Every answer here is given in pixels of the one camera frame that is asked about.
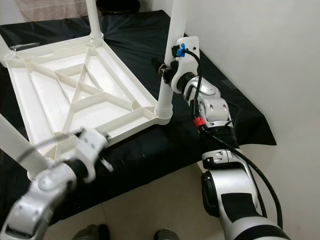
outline white wall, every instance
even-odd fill
[[[188,0],[186,33],[265,114],[278,146],[245,153],[272,183],[293,240],[319,239],[320,1]],[[171,13],[172,0],[152,9]],[[263,196],[275,220],[265,187]]]
[[[16,0],[0,0],[0,25],[25,22]]]

